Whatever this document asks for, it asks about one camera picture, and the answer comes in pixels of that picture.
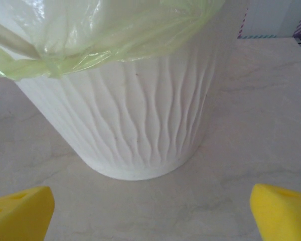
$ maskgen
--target floor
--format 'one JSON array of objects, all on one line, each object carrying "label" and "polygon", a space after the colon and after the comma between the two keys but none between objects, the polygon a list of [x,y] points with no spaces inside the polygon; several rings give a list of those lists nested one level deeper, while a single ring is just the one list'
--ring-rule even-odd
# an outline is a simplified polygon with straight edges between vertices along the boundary
[{"label": "floor", "polygon": [[88,168],[14,83],[0,79],[0,195],[49,185],[46,240],[258,241],[255,183],[301,191],[301,48],[238,40],[202,145],[176,171],[125,182]]}]

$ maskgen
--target garbage bag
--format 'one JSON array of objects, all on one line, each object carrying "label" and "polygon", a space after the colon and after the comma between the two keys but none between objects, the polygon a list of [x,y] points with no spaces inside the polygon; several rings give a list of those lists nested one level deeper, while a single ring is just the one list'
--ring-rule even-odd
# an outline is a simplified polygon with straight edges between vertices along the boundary
[{"label": "garbage bag", "polygon": [[224,2],[0,0],[0,76],[59,78],[110,61],[167,55]]}]

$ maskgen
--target white marble surface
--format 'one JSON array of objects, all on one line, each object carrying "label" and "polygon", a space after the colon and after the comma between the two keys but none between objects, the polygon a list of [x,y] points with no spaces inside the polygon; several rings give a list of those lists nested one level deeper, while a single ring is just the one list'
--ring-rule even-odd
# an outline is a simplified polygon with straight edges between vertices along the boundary
[{"label": "white marble surface", "polygon": [[239,40],[203,144],[185,165],[138,182],[104,177],[0,79],[0,195],[49,185],[46,240],[258,241],[255,183],[301,191],[301,49]]}]

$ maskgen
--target wavy ribbed texture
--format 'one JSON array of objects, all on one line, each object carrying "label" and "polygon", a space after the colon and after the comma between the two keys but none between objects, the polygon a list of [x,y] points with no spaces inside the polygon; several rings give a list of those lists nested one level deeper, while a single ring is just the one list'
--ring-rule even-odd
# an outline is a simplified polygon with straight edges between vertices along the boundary
[{"label": "wavy ribbed texture", "polygon": [[173,55],[17,84],[91,168],[126,180],[163,175],[201,143],[246,10],[233,2]]}]

